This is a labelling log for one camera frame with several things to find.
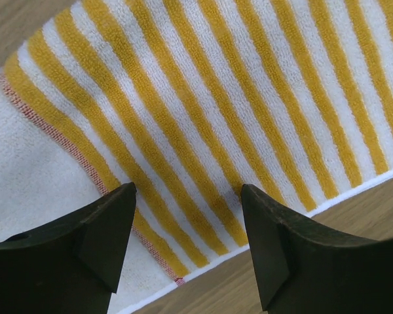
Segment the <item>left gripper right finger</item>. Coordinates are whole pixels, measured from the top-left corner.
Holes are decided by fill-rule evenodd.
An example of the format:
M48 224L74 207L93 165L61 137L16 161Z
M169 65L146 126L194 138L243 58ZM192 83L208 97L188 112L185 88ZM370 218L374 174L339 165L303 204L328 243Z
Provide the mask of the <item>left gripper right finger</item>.
M241 191L261 307L268 313L393 313L393 238L340 232Z

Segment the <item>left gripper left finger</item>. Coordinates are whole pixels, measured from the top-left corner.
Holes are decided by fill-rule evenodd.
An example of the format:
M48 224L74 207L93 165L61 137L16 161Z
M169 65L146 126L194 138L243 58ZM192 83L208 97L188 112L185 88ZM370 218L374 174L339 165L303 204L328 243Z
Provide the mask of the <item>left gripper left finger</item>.
M0 242L0 313L106 313L135 209L136 187L123 184Z

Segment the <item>yellow striped towel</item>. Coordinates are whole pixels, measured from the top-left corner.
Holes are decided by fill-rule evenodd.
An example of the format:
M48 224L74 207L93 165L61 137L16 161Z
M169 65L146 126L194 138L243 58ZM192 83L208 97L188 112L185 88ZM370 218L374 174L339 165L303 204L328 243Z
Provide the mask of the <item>yellow striped towel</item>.
M111 313L245 251L243 184L392 177L393 1L77 1L0 67L0 240L136 185Z

